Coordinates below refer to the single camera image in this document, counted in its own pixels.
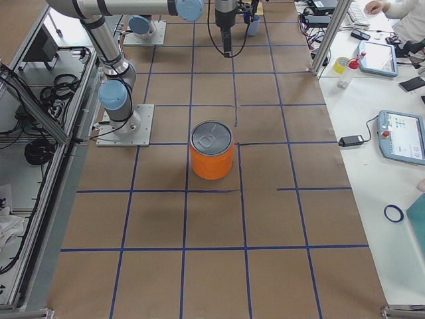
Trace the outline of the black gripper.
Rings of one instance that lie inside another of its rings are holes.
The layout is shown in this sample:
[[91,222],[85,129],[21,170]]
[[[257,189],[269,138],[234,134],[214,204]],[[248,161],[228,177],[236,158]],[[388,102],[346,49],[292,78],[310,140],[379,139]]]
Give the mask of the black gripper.
[[[242,14],[244,22],[250,24],[254,21],[257,12],[257,1],[240,1],[239,13]],[[232,52],[231,28],[236,19],[236,1],[235,0],[216,0],[214,2],[215,23],[221,29],[221,39],[223,44],[223,55],[230,56]]]

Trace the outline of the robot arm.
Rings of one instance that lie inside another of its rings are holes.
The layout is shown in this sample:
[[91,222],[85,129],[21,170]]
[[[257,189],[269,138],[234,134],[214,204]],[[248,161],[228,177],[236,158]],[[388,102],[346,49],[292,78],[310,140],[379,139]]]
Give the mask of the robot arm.
[[[231,39],[231,28],[236,16],[244,15],[244,21],[249,24],[257,12],[259,1],[215,1],[215,24],[220,29],[222,40]],[[177,15],[188,22],[196,21],[205,7],[204,1],[174,1],[171,3],[177,10]],[[132,15],[128,19],[128,27],[140,39],[150,39],[157,33],[156,24],[151,15]]]
[[106,24],[113,15],[152,15],[180,17],[195,22],[203,14],[204,1],[48,1],[54,10],[78,19],[103,64],[107,78],[98,98],[110,119],[113,133],[132,134],[139,130],[141,116],[132,102],[136,79],[134,66],[121,52]]

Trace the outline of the person's bare hand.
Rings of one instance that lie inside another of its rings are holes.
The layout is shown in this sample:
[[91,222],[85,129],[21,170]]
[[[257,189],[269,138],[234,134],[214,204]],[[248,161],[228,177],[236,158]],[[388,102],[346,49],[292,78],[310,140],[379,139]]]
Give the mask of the person's bare hand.
[[368,15],[376,15],[380,12],[386,13],[391,6],[387,1],[370,1],[365,5],[365,13]]

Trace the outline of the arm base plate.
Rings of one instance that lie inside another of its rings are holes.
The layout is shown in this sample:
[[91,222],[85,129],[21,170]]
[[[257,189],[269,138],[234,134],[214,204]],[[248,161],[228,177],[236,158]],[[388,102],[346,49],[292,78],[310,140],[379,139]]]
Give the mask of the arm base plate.
[[124,126],[122,126],[123,123],[111,122],[108,113],[104,111],[102,120],[109,124],[101,126],[96,145],[98,147],[148,147],[154,108],[153,104],[134,104],[133,115]]
[[148,47],[163,45],[165,40],[166,21],[144,21],[130,19],[128,30],[122,44],[124,46]]

